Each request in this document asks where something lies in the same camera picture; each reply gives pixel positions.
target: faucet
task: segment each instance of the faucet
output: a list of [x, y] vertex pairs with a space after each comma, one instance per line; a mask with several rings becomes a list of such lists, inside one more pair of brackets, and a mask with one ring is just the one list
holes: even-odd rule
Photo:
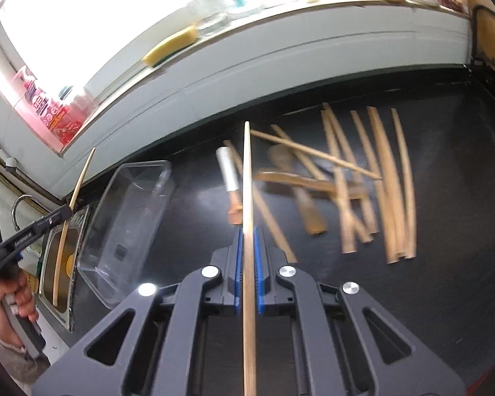
[[16, 209], [18, 208], [19, 204], [26, 199], [31, 199], [33, 202], [37, 203], [43, 210], [45, 210], [45, 212], [50, 212], [50, 210], [43, 206], [42, 203], [33, 195], [24, 194], [19, 196], [18, 198], [16, 198], [16, 201], [13, 203], [13, 207], [11, 209], [11, 217], [13, 218], [13, 226], [15, 227], [15, 231], [20, 231], [20, 227], [16, 221]]

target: hand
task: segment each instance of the hand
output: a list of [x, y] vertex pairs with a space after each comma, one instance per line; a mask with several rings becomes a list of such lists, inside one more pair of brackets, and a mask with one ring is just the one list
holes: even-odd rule
[[[18, 314], [27, 317], [29, 321], [36, 322], [38, 312], [35, 309], [35, 298], [27, 284], [27, 277], [24, 271], [20, 271], [16, 280], [0, 280], [0, 302], [5, 295], [15, 293], [15, 302], [18, 306]], [[24, 347], [24, 344], [13, 330], [2, 304], [0, 303], [0, 340], [6, 344], [14, 345], [17, 348]]]

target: plastic tray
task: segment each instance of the plastic tray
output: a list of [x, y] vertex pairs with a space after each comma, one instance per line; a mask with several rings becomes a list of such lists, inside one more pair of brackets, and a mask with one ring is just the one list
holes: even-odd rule
[[95, 210], [78, 270], [109, 309], [140, 283], [143, 265], [174, 190], [170, 172], [168, 161], [121, 165]]

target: sponge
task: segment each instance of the sponge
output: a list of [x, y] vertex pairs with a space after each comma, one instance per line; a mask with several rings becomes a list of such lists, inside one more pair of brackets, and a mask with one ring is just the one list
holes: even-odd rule
[[154, 49], [152, 49], [148, 54], [143, 57], [143, 62], [149, 67], [152, 67], [170, 55], [182, 50], [193, 44], [199, 38], [200, 34], [198, 29], [194, 26], [185, 28], [179, 33], [173, 34], [167, 37], [160, 44], [158, 44]]

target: sleeve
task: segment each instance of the sleeve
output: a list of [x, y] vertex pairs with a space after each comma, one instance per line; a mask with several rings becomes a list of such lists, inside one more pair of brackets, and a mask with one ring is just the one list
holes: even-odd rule
[[46, 356], [33, 360], [25, 348], [18, 349], [1, 340], [0, 363], [12, 378], [25, 384], [33, 384], [50, 367]]

